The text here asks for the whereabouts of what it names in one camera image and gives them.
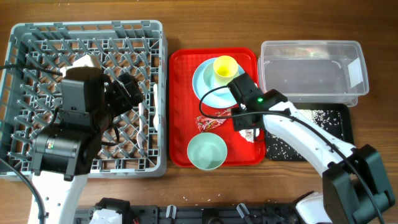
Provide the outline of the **white napkin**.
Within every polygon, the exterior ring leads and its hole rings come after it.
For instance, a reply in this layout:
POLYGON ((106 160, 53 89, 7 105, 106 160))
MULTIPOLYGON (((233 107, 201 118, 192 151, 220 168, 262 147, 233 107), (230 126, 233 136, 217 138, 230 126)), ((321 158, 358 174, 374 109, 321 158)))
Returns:
POLYGON ((260 130, 257 129, 243 129, 239 131, 239 134, 247 141, 254 143, 257 141, 257 137, 260 134, 260 130))

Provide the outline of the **yellow plastic cup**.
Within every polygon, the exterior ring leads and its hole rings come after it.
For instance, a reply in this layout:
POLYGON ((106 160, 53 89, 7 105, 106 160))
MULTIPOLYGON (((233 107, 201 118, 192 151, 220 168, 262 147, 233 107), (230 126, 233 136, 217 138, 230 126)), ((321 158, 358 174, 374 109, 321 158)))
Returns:
POLYGON ((227 85, 238 73, 237 61, 228 55, 222 55, 213 62, 215 81, 219 85, 227 85))

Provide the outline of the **red candy wrapper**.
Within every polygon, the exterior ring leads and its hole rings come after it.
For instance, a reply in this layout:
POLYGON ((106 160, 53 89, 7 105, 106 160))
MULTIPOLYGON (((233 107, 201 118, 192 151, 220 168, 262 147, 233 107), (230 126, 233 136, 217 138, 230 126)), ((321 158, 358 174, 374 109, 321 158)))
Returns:
MULTIPOLYGON (((223 110, 220 112, 216 112, 213 116, 221 117, 221 116, 231 116, 231 110, 223 110)), ((195 124, 199 130, 199 132, 207 132, 211 129, 217 128, 221 126, 226 120, 225 119, 213 119, 208 118, 206 116, 198 116, 195 118, 195 124)))

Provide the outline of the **green bowl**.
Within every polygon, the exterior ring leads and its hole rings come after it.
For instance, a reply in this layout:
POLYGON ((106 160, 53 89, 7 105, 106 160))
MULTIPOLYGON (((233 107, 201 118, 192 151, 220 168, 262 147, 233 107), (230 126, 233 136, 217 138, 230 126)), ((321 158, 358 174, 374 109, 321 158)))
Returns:
POLYGON ((214 133, 200 133, 187 146, 189 161, 200 170, 219 168, 226 160, 228 148, 225 141, 214 133))

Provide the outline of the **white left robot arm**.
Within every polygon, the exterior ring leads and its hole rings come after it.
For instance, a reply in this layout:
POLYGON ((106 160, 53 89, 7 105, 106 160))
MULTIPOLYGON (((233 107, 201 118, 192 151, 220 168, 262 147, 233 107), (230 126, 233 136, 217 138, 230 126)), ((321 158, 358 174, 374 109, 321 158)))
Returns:
POLYGON ((142 103, 137 79, 123 73, 111 79, 96 67, 74 67, 61 82, 62 104, 51 122, 32 141, 31 169, 35 187, 29 223, 72 223, 103 134, 114 118, 142 103))

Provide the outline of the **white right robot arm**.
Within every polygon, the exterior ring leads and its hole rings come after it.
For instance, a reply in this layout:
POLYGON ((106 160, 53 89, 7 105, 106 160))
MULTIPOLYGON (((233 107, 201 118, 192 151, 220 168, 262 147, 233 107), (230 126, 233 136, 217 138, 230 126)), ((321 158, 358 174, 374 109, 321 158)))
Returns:
POLYGON ((392 191, 380 153, 357 148, 328 133, 277 90, 263 92, 244 73, 227 85, 238 103, 235 131, 263 128, 295 149, 322 177, 323 191, 300 199, 295 209, 305 223, 369 223, 393 207, 392 191))

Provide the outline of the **grey dishwasher rack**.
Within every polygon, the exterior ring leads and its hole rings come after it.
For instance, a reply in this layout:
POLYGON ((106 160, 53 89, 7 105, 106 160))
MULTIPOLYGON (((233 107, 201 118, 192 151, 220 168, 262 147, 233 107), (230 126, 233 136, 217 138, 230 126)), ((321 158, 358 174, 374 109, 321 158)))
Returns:
POLYGON ((139 107, 114 119, 91 166, 92 178, 159 177, 167 168, 167 39, 162 24, 146 21, 90 21, 16 24, 1 71, 1 177, 16 180, 14 166, 32 175, 32 141, 62 104, 60 71, 90 56, 111 79, 134 76, 144 95, 143 142, 139 149, 139 107), (159 129, 153 125, 158 85, 159 129))

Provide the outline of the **light blue plate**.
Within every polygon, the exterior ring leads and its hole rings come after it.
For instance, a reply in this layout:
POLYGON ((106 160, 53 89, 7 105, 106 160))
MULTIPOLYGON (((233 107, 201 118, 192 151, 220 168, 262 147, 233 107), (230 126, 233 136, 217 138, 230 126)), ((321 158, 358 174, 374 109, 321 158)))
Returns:
MULTIPOLYGON (((210 89, 205 85, 205 82, 203 80, 203 72, 205 68, 211 63, 216 60, 217 57, 211 58, 209 60, 204 61, 201 65, 198 66, 198 68, 195 70, 195 73, 193 75, 192 79, 192 85, 193 85, 193 90, 200 100, 206 93, 210 91, 210 89)), ((239 65, 239 70, 238 73, 234 78, 236 78, 239 75, 242 75, 244 73, 243 68, 239 65)), ((203 104, 206 104, 207 106, 210 106, 212 108, 229 108, 231 106, 234 106, 236 104, 235 99, 233 98, 231 92, 229 91, 228 94, 225 95, 215 95, 213 94, 214 91, 209 93, 205 99, 202 101, 203 104)))

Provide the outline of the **white plastic spoon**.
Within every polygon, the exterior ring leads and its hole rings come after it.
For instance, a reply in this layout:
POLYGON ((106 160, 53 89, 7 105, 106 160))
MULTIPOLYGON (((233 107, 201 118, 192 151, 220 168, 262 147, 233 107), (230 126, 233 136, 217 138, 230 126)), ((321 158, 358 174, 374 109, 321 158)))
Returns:
POLYGON ((154 107, 155 107, 155 114, 153 118, 153 125, 154 129, 158 131, 159 129, 159 113, 158 113, 158 85, 155 83, 153 86, 153 91, 154 91, 154 107))

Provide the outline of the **red plastic tray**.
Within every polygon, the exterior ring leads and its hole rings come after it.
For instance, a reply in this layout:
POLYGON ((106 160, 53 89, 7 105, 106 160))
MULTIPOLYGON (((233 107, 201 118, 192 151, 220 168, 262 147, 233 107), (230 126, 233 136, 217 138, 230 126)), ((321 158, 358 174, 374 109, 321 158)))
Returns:
MULTIPOLYGON (((200 99, 192 86, 195 70, 206 60, 222 55, 233 57, 237 63, 258 82, 257 58, 252 50, 245 47, 214 49, 180 49, 169 60, 169 155, 180 167, 193 167, 188 159, 187 147, 191 139, 199 134, 195 123, 200 115, 200 99)), ((224 166, 253 166, 265 157, 264 132, 259 131, 256 142, 246 141, 233 130, 233 123, 227 119, 221 126, 210 130, 220 136, 228 148, 224 166)))

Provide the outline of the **clear plastic bin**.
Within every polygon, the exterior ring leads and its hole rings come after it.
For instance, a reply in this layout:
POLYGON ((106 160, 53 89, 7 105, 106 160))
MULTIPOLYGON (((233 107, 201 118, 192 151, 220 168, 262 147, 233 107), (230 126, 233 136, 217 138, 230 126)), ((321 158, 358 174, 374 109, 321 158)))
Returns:
POLYGON ((364 54, 354 40, 268 40, 257 66, 261 89, 293 103, 356 106, 369 93, 364 54))

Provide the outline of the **black tray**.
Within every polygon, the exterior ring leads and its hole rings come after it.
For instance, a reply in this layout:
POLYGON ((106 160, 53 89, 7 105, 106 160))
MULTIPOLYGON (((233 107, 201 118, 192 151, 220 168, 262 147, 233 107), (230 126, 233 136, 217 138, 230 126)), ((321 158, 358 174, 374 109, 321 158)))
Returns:
MULTIPOLYGON (((354 144, 349 108, 341 103, 295 103, 307 119, 338 139, 354 144)), ((305 161, 289 144, 266 132, 266 156, 272 161, 305 161)))

